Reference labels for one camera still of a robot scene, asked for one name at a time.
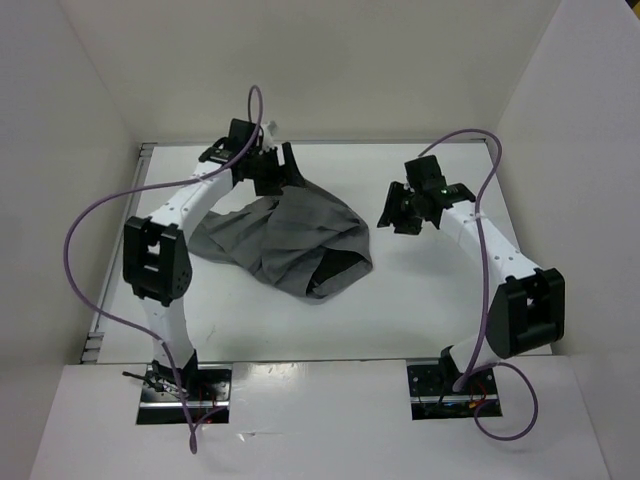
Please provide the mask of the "grey pleated skirt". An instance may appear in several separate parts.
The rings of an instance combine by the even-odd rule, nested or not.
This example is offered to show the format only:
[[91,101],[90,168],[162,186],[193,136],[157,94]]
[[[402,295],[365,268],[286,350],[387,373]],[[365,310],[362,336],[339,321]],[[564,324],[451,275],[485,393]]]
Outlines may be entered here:
[[373,270],[367,223],[313,183],[286,186],[227,214],[209,212],[189,251],[238,266],[291,296],[322,301]]

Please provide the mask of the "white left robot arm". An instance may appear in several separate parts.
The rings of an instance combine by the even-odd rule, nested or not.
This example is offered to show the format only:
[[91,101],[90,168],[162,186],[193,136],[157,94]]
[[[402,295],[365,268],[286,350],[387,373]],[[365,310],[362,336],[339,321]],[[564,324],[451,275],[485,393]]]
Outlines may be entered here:
[[304,183],[290,143],[276,145],[267,126],[234,119],[228,134],[200,155],[188,184],[150,215],[132,216],[124,225],[123,278],[154,335],[151,379],[176,399],[192,397],[202,381],[184,309],[193,278],[188,242],[213,206],[244,180],[253,181],[259,196]]

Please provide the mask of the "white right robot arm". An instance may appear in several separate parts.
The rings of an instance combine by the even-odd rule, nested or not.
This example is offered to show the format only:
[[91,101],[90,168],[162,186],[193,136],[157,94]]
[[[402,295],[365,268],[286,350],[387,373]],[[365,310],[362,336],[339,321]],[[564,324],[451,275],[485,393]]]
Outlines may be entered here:
[[438,369],[442,388],[462,392],[481,368],[562,339],[563,275],[527,258],[484,214],[479,195],[462,183],[447,182],[435,156],[408,161],[405,171],[404,182],[389,186],[379,227],[417,235],[423,224],[430,223],[482,271],[479,332],[442,351]]

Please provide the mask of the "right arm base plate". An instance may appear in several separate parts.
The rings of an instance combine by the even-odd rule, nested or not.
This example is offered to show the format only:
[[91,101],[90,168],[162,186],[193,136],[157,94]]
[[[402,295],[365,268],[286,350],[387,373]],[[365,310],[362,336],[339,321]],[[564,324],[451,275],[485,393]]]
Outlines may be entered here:
[[454,392],[435,359],[408,362],[406,373],[413,421],[501,417],[502,410],[492,370],[473,375],[464,389]]

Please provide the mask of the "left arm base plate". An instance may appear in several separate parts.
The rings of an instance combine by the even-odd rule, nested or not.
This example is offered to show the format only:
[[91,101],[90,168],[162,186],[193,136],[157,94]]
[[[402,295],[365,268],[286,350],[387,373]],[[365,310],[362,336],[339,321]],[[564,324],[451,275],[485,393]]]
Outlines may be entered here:
[[[141,387],[137,425],[186,424],[177,387],[161,380],[151,365],[143,375],[123,371]],[[183,389],[186,407],[194,422],[227,424],[230,416],[232,366],[230,364],[201,364],[195,383]]]

